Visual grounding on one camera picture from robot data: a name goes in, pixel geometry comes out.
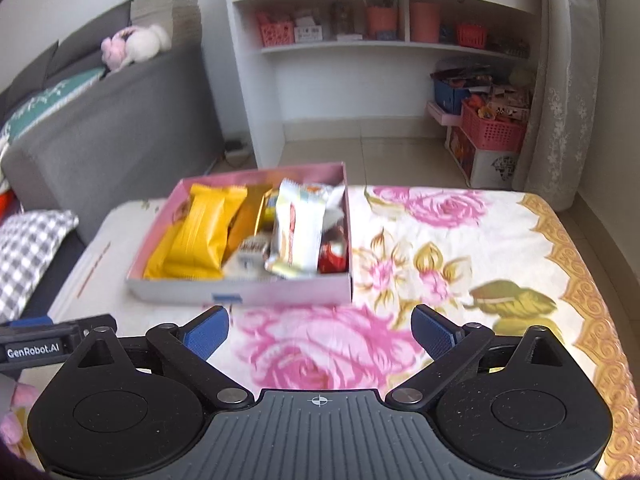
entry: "gray curtain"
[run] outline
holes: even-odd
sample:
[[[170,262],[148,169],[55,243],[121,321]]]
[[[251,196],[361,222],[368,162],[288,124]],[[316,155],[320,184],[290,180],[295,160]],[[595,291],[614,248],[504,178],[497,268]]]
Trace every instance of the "gray curtain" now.
[[[542,0],[531,118],[513,188],[562,211],[574,201],[595,112],[602,48],[599,0]]]

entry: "silver screw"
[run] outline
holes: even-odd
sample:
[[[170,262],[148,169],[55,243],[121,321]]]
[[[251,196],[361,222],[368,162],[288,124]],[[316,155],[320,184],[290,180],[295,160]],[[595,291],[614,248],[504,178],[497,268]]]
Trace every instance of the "silver screw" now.
[[[225,388],[218,392],[218,400],[225,404],[237,404],[248,397],[246,391],[240,388]]]
[[[422,393],[413,388],[398,388],[393,391],[391,397],[395,402],[401,404],[415,404],[422,400]]]

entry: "gingham cushion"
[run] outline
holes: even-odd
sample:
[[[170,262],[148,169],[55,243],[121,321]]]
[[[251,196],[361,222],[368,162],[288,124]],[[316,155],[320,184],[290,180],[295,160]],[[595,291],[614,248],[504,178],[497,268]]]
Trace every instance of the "gingham cushion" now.
[[[77,225],[71,211],[29,211],[0,226],[0,322],[20,317],[62,240]]]

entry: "green cloth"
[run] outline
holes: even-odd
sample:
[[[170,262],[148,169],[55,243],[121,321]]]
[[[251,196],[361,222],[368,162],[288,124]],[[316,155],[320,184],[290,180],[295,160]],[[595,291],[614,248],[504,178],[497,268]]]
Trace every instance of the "green cloth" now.
[[[40,121],[85,92],[103,74],[104,68],[92,68],[62,80],[57,85],[34,95],[18,108],[4,124],[0,130],[0,138],[8,136],[9,142],[13,142]]]

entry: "tablecloth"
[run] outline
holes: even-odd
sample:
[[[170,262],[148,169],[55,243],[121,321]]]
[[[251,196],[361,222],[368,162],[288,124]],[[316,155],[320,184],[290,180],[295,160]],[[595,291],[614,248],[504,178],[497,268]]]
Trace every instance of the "tablecloth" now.
[[[504,335],[548,326],[609,405],[614,433],[597,471],[640,474],[638,400],[615,326],[567,232],[539,197],[426,187],[348,189],[353,302],[227,306],[227,340],[209,362],[254,395],[262,388],[377,388],[386,392],[431,359],[410,313],[425,303],[457,324]],[[110,213],[50,310],[55,321],[111,312],[118,335],[183,324],[200,306],[151,305],[125,284],[162,201]],[[28,370],[43,385],[50,370]]]

